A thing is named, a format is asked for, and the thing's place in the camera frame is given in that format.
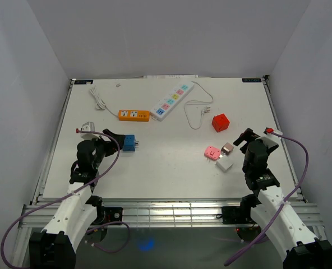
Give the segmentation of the blue cube socket adapter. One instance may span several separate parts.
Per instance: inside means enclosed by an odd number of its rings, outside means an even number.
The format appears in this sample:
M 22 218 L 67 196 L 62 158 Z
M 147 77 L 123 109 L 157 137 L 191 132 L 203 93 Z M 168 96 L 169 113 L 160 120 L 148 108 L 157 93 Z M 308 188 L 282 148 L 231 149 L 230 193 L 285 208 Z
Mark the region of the blue cube socket adapter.
M 139 145 L 138 140 L 134 134 L 125 135 L 122 150 L 124 152 L 135 152 L 136 147 Z

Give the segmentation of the white multicolour power strip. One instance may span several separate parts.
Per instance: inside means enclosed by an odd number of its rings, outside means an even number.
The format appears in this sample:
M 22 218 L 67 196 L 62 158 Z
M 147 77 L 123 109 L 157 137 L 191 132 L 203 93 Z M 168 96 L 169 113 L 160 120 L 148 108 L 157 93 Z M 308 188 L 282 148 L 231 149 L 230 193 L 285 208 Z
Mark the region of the white multicolour power strip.
M 202 125 L 202 118 L 205 113 L 210 111 L 210 107 L 214 102 L 214 97 L 212 94 L 207 92 L 198 82 L 196 81 L 189 81 L 189 80 L 182 80 L 177 85 L 170 90 L 169 93 L 166 94 L 165 97 L 160 99 L 157 104 L 153 106 L 150 111 L 150 115 L 154 120 L 163 121 L 171 111 L 181 103 L 181 101 L 195 88 L 198 86 L 201 90 L 204 91 L 206 95 L 208 95 L 211 100 L 210 101 L 201 101 L 201 100 L 189 100 L 185 102 L 183 105 L 183 110 L 187 119 L 187 123 L 193 130 L 198 130 Z M 205 107 L 200 112 L 200 122 L 198 127 L 193 127 L 190 123 L 188 114 L 187 114 L 187 106 L 194 106 L 194 105 L 204 105 Z

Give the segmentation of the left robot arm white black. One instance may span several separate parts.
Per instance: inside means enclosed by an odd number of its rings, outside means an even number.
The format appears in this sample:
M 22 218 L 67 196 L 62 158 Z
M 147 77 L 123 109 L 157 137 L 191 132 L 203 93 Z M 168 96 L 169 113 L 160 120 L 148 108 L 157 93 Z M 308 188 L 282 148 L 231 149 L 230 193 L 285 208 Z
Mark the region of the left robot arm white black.
M 71 166 L 65 198 L 51 221 L 29 239 L 30 268 L 75 268 L 76 251 L 85 235 L 109 225 L 123 225 L 119 218 L 111 219 L 102 205 L 102 198 L 93 195 L 99 166 L 105 157 L 118 155 L 126 135 L 108 129 L 101 133 L 83 127 L 77 132 L 82 141 L 77 145 L 76 161 Z

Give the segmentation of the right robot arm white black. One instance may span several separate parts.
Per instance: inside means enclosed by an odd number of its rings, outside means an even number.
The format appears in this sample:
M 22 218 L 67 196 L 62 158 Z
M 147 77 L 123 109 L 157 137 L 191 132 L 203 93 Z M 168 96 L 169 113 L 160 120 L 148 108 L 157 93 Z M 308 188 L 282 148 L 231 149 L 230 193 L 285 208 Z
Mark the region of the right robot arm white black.
M 276 176 L 268 168 L 270 154 L 279 147 L 283 135 L 266 128 L 259 136 L 248 128 L 233 142 L 242 144 L 242 171 L 252 194 L 242 199 L 241 219 L 255 222 L 261 229 L 247 246 L 225 262 L 230 265 L 263 237 L 268 237 L 282 260 L 283 268 L 332 268 L 332 245 L 315 235 L 297 215 Z

